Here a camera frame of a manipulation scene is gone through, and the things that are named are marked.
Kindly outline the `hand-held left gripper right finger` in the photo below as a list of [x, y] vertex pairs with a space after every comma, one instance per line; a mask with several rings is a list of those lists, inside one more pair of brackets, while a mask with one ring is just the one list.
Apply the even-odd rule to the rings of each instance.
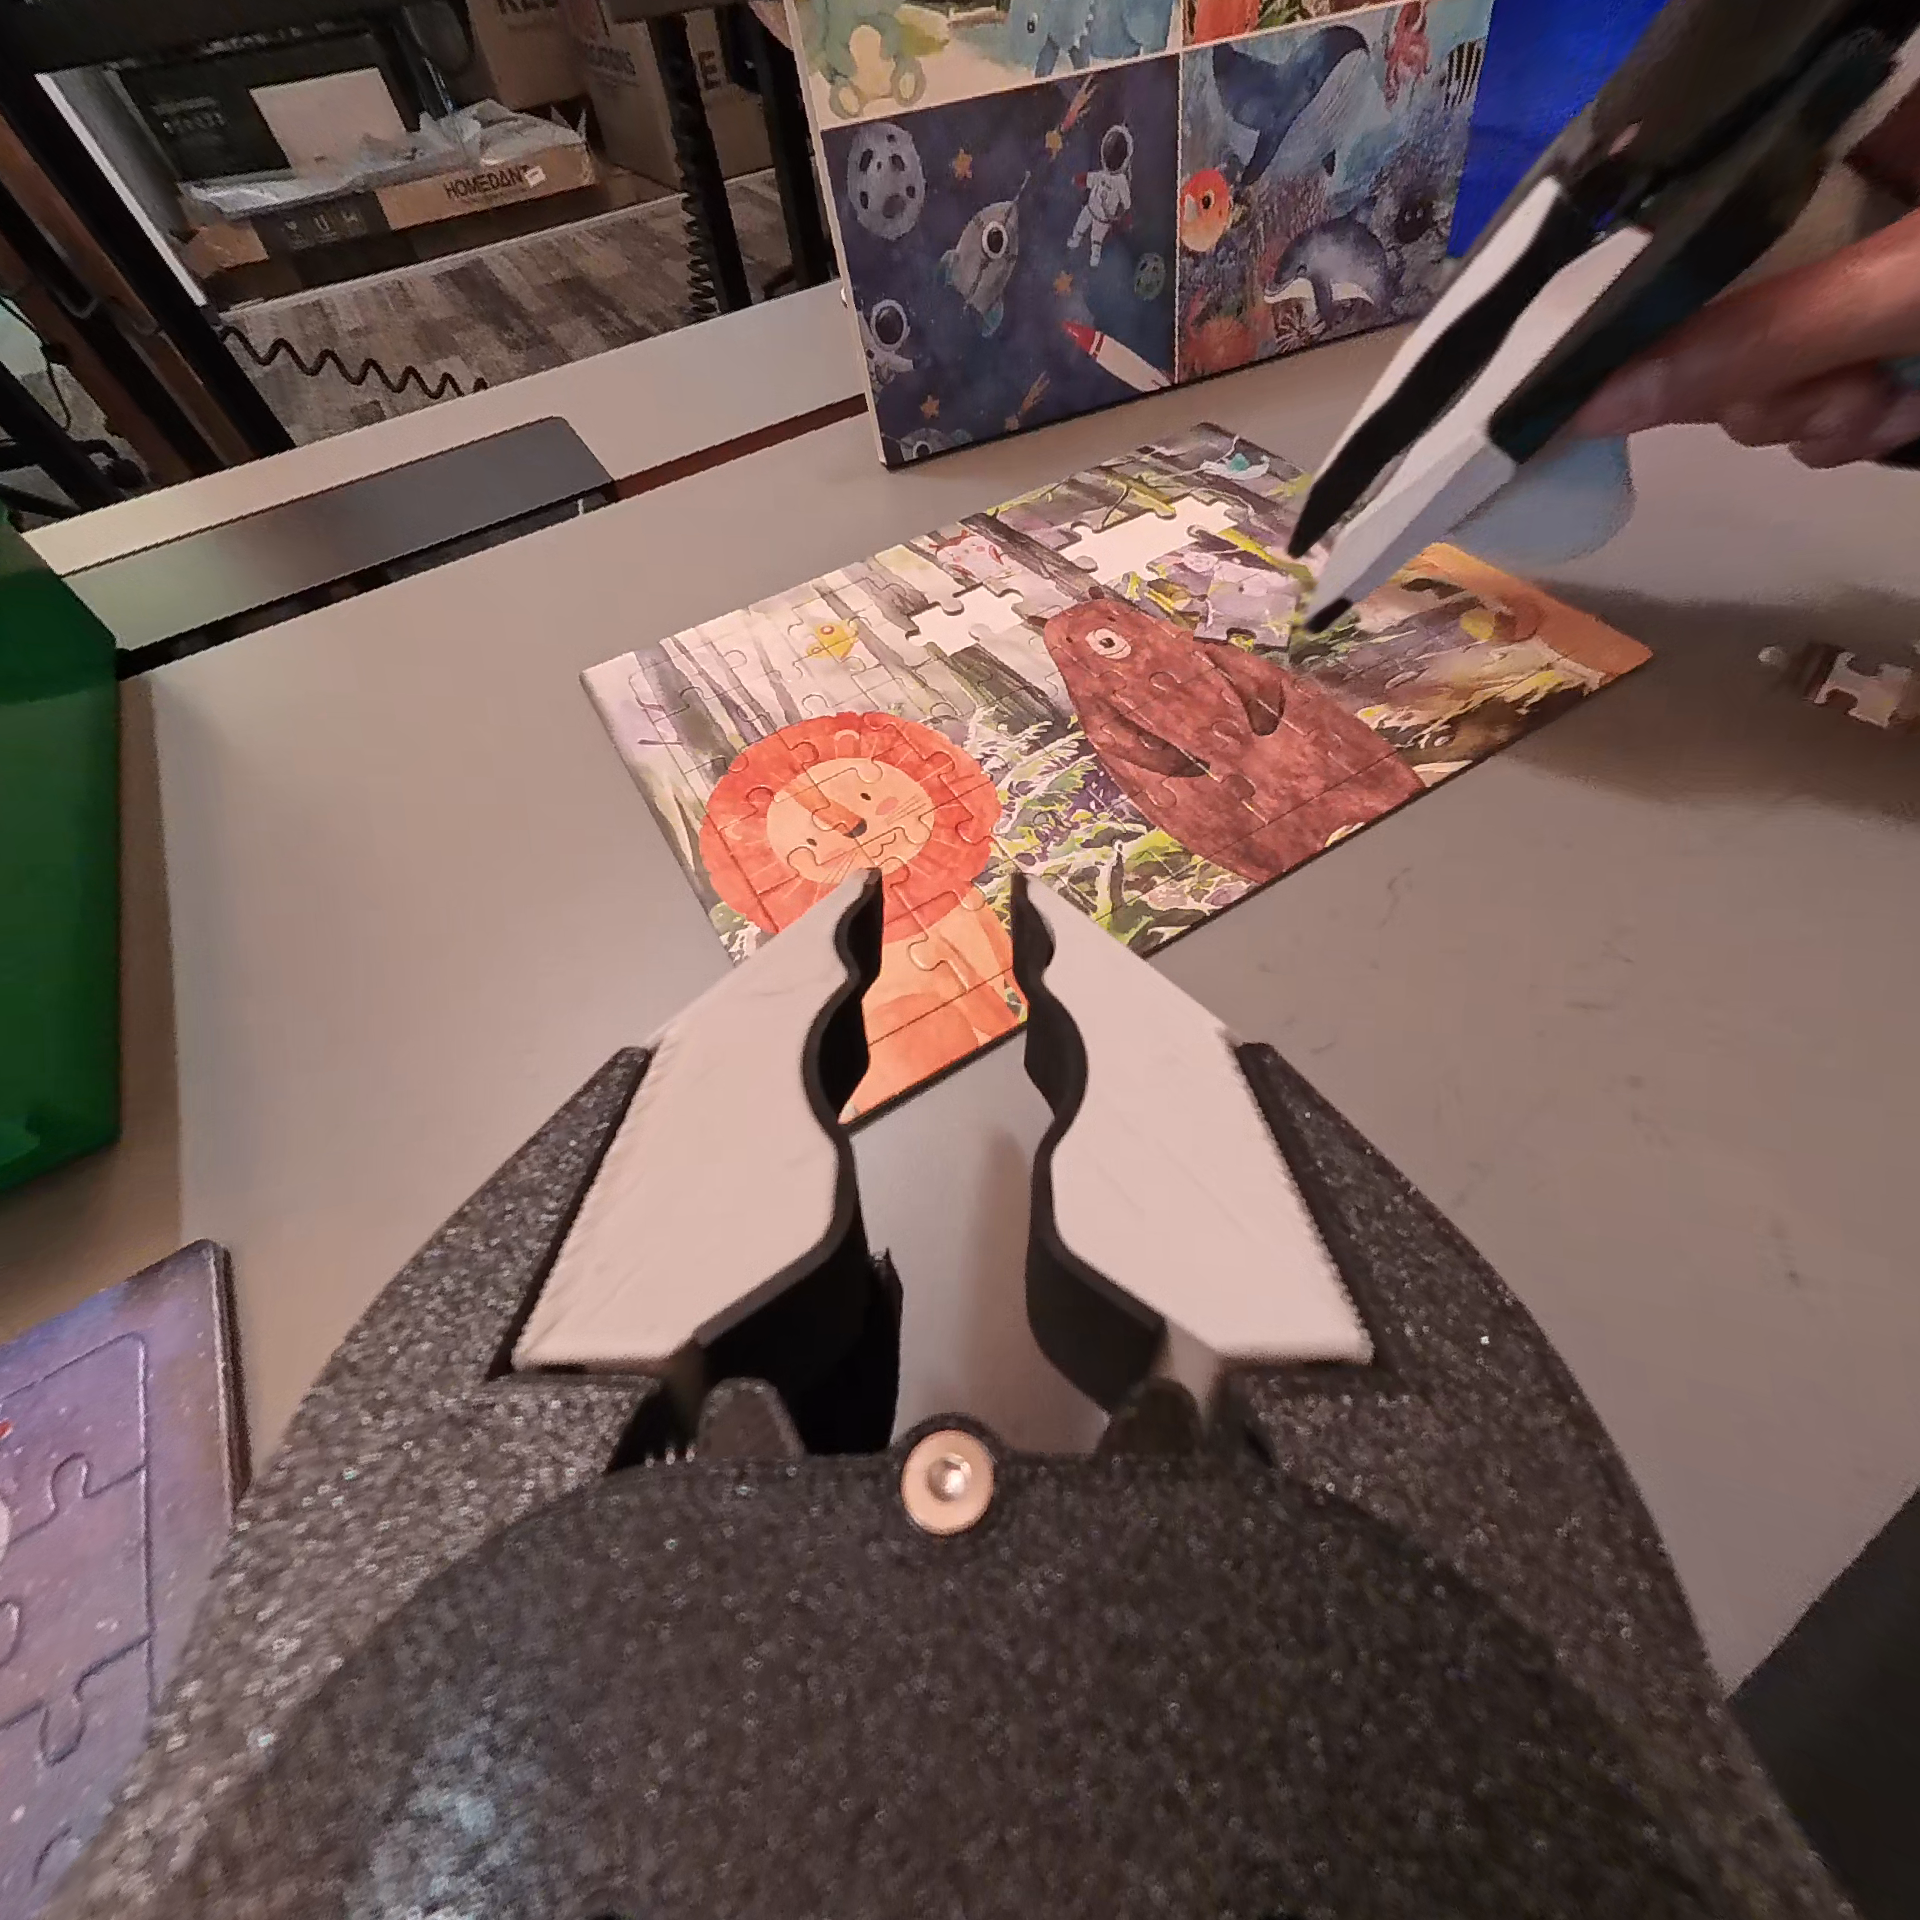
[[1261, 1082], [1261, 1051], [1047, 882], [1014, 877], [1024, 1072], [1048, 1105], [1024, 1307], [1105, 1414], [1151, 1379], [1369, 1368], [1346, 1284]]

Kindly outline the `pale cream puzzle piece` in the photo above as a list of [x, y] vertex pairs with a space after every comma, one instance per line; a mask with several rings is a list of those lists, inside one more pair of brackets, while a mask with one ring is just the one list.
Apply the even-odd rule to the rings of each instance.
[[1885, 730], [1916, 733], [1916, 661], [1860, 659], [1834, 644], [1763, 647], [1759, 661], [1780, 689], [1813, 708], [1837, 708]]

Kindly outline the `green plastic bin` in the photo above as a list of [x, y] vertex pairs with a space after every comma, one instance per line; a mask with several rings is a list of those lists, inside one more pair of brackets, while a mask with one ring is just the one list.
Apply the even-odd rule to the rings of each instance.
[[115, 639], [4, 524], [4, 1193], [122, 1129]]

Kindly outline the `dark grey desk flap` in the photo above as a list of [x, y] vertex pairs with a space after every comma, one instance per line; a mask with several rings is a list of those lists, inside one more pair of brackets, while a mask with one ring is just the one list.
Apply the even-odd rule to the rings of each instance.
[[122, 652], [181, 654], [613, 498], [615, 477], [578, 431], [537, 417], [68, 570], [66, 584]]

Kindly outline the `light blue board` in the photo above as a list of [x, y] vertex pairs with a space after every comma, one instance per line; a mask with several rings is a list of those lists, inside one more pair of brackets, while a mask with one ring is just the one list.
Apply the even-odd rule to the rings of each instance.
[[4, 1343], [4, 1918], [101, 1829], [248, 1477], [220, 1242]]

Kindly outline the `dark blue illustrated puzzle box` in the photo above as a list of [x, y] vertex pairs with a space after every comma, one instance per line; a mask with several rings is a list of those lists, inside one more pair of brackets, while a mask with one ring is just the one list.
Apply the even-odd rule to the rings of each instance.
[[1494, 2], [787, 2], [887, 468], [1427, 313]]

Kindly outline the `flat brown cardboard box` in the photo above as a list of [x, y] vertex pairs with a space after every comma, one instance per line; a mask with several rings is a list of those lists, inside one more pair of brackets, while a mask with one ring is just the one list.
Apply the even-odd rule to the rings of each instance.
[[576, 127], [518, 116], [476, 130], [480, 141], [473, 153], [447, 159], [437, 172], [372, 187], [379, 228], [369, 231], [432, 228], [576, 192], [604, 177], [592, 145]]

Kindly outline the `forest animal jigsaw puzzle board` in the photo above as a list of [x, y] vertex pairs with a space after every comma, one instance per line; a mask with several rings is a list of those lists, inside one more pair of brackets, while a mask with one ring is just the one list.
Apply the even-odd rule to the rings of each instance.
[[[1151, 954], [1648, 661], [1458, 547], [1307, 635], [1305, 491], [1203, 421], [584, 674], [735, 961], [881, 877], [845, 1118], [1022, 1025], [1014, 874]], [[1283, 647], [1194, 550], [1302, 577]]]

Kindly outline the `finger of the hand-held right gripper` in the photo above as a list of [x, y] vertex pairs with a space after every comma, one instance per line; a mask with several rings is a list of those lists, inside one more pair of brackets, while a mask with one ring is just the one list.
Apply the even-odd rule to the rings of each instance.
[[1465, 397], [1307, 550], [1305, 631], [1331, 627], [1422, 550], [1446, 539], [1511, 567], [1611, 544], [1636, 491], [1624, 438], [1576, 438], [1573, 415], [1624, 364], [1620, 316], [1652, 285], [1646, 228], [1576, 228], [1576, 256], [1528, 304]]
[[1293, 524], [1289, 556], [1302, 559], [1317, 547], [1466, 392], [1528, 304], [1573, 256], [1576, 210], [1566, 183], [1522, 183], [1321, 463]]

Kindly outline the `black desk leg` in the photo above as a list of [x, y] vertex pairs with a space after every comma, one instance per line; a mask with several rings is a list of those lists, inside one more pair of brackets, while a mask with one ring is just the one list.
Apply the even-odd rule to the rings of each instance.
[[729, 175], [710, 130], [698, 65], [685, 26], [687, 13], [685, 2], [667, 2], [665, 13], [652, 14], [646, 33], [681, 172], [694, 319], [721, 319], [749, 309], [755, 294], [735, 228]]

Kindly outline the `dark perforated panel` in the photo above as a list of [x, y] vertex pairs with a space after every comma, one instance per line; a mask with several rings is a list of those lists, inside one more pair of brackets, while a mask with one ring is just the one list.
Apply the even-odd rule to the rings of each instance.
[[1864, 1918], [1916, 1918], [1916, 1501], [1734, 1696], [1789, 1815]]

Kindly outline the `grey desk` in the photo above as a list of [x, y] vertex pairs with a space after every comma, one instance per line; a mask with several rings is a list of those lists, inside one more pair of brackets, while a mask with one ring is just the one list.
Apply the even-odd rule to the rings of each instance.
[[[4, 1197], [4, 1337], [227, 1244], [252, 1449], [619, 1046], [729, 972], [584, 668], [1191, 421], [1307, 468], [1393, 334], [891, 473], [839, 294], [45, 538], [81, 561], [573, 417], [644, 494], [122, 685], [122, 1140]], [[1157, 959], [1500, 1268], [1743, 1680], [1916, 1485], [1916, 477], [1712, 431], [1548, 590], [1652, 661]]]

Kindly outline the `black box white label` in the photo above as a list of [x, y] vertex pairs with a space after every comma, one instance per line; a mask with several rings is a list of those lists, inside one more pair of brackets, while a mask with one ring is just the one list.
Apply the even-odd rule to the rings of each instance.
[[181, 182], [308, 172], [422, 116], [414, 84], [375, 33], [127, 61], [115, 80]]

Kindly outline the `blue plastic object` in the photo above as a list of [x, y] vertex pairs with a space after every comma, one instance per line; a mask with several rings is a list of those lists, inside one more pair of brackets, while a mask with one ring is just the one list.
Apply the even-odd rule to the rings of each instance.
[[1661, 2], [1495, 2], [1448, 254], [1465, 259], [1528, 169], [1632, 54]]

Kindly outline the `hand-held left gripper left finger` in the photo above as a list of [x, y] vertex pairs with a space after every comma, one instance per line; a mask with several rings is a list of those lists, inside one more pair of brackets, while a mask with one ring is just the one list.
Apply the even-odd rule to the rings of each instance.
[[845, 1105], [872, 1065], [881, 932], [881, 877], [848, 877], [644, 1043], [511, 1344], [518, 1373], [665, 1373], [790, 1290], [856, 1275]]

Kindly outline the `black metal rack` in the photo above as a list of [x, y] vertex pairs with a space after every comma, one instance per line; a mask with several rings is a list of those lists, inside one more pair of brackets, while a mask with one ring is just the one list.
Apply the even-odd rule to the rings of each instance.
[[170, 2], [4, 2], [4, 304], [155, 484], [293, 449], [187, 261], [183, 172], [126, 70]]

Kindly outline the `person's right hand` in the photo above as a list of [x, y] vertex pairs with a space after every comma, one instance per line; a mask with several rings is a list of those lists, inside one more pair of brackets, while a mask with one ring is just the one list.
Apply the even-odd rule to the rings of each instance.
[[1916, 444], [1916, 213], [1805, 269], [1738, 288], [1620, 368], [1576, 438], [1715, 424], [1809, 468], [1892, 463]]

